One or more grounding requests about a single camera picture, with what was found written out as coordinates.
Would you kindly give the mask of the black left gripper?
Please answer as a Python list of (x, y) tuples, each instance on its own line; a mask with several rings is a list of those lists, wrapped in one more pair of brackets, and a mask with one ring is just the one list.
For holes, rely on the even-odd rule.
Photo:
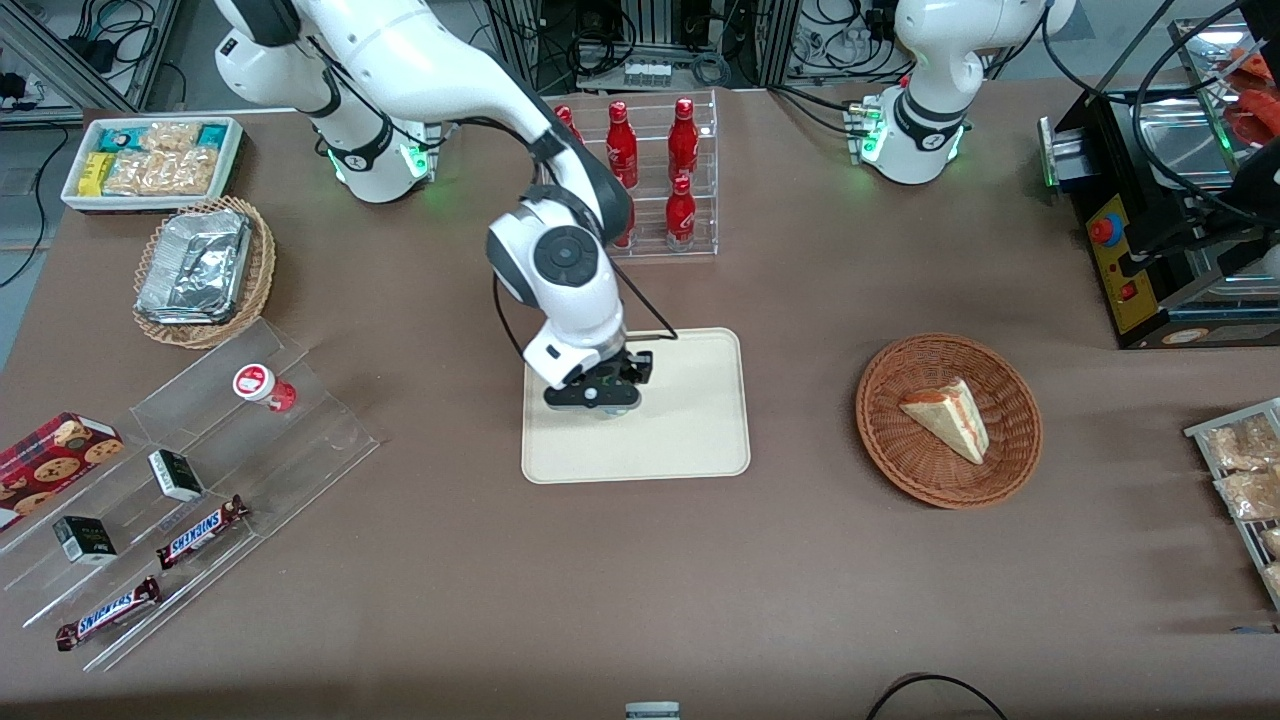
[(1225, 277), (1261, 261), (1277, 247), (1277, 231), (1261, 222), (1242, 219), (1225, 210), (1187, 206), (1183, 196), (1170, 195), (1138, 214), (1124, 227), (1128, 251), (1117, 260), (1125, 277), (1134, 277), (1153, 263), (1184, 251), (1229, 243), (1219, 256)]

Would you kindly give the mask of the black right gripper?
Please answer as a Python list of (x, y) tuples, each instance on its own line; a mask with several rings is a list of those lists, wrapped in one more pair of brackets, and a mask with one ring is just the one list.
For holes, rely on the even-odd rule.
[(549, 409), (627, 413), (641, 402), (643, 370), (631, 364), (602, 364), (575, 377), (563, 388), (544, 388)]

